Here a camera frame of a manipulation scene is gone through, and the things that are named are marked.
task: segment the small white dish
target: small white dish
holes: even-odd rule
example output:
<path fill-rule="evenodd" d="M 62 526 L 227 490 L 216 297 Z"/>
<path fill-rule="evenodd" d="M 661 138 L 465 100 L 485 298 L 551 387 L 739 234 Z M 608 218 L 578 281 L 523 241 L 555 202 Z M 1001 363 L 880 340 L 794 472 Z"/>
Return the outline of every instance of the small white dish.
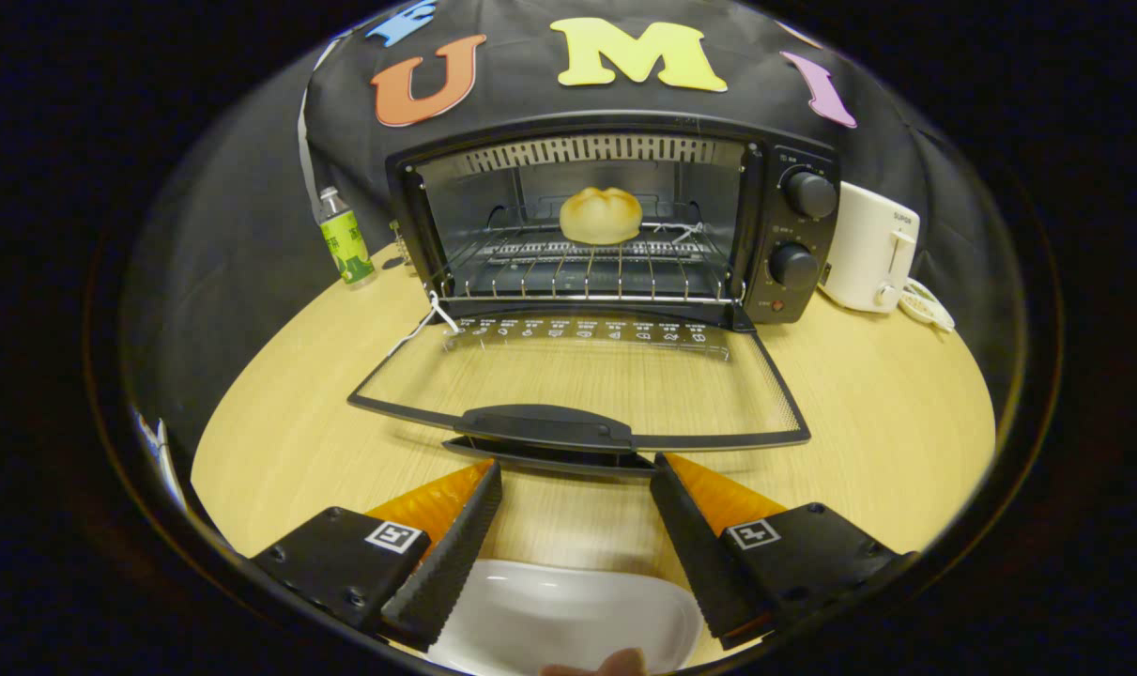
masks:
<path fill-rule="evenodd" d="M 657 577 L 478 560 L 426 658 L 476 676 L 537 676 L 548 664 L 598 668 L 637 646 L 647 671 L 663 674 L 684 667 L 703 625 L 692 595 Z"/>

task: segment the white string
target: white string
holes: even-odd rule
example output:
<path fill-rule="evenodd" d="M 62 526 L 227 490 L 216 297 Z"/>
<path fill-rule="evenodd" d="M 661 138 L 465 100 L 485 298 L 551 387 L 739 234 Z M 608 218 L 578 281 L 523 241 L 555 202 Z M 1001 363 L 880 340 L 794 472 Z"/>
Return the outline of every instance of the white string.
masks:
<path fill-rule="evenodd" d="M 672 245 L 675 247 L 677 244 L 680 244 L 681 240 L 684 240 L 686 236 L 694 235 L 694 234 L 697 234 L 698 232 L 702 232 L 702 228 L 705 227 L 705 225 L 706 224 L 702 223 L 702 222 L 698 222 L 697 225 L 686 225 L 683 223 L 662 223 L 662 224 L 655 226 L 655 229 L 653 229 L 653 232 L 659 232 L 664 227 L 680 227 L 681 229 L 684 231 L 684 234 L 678 236 L 675 240 L 672 240 Z"/>
<path fill-rule="evenodd" d="M 450 316 L 448 316 L 447 311 L 443 311 L 443 306 L 439 304 L 439 297 L 435 295 L 433 291 L 431 291 L 430 312 L 426 314 L 426 319 L 423 319 L 422 324 L 418 324 L 417 328 L 414 328 L 413 333 L 402 337 L 401 341 L 397 341 L 397 344 L 392 347 L 392 350 L 389 350 L 389 353 L 384 356 L 384 359 L 391 358 L 392 352 L 396 352 L 401 345 L 405 345 L 405 343 L 408 342 L 409 339 L 413 339 L 414 335 L 417 335 L 418 331 L 422 331 L 423 326 L 430 324 L 430 320 L 432 319 L 432 317 L 434 317 L 435 312 L 439 314 L 440 317 L 443 317 L 443 322 L 447 322 L 448 326 L 451 326 L 451 329 L 445 331 L 443 335 L 456 335 L 457 333 L 464 333 L 464 329 L 460 328 L 460 325 L 455 324 L 455 320 L 451 319 Z"/>

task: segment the white toaster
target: white toaster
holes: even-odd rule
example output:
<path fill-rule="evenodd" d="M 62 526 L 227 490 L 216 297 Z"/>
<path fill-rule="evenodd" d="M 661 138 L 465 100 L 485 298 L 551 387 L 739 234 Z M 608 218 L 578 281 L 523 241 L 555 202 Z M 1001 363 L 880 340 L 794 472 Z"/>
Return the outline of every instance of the white toaster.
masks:
<path fill-rule="evenodd" d="M 818 287 L 855 311 L 894 311 L 918 240 L 919 215 L 913 210 L 843 181 L 835 240 Z"/>

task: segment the oven door handle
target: oven door handle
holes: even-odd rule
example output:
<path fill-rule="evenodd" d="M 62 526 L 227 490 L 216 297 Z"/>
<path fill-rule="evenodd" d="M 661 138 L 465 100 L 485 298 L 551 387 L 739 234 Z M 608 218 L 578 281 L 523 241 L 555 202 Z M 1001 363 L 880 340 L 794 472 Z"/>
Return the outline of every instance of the oven door handle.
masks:
<path fill-rule="evenodd" d="M 594 453 L 629 453 L 631 427 L 616 419 L 567 407 L 507 403 L 466 410 L 455 431 L 490 441 Z"/>

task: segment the oven knob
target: oven knob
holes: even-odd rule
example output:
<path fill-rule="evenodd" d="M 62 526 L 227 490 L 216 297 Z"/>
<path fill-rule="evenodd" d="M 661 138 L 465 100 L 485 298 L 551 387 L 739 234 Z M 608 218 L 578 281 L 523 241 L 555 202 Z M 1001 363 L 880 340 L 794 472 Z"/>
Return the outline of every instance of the oven knob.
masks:
<path fill-rule="evenodd" d="M 816 173 L 800 170 L 786 181 L 786 200 L 797 214 L 825 218 L 835 210 L 835 186 Z"/>
<path fill-rule="evenodd" d="M 790 242 L 769 257 L 769 273 L 786 289 L 812 287 L 818 282 L 818 260 L 810 249 Z"/>

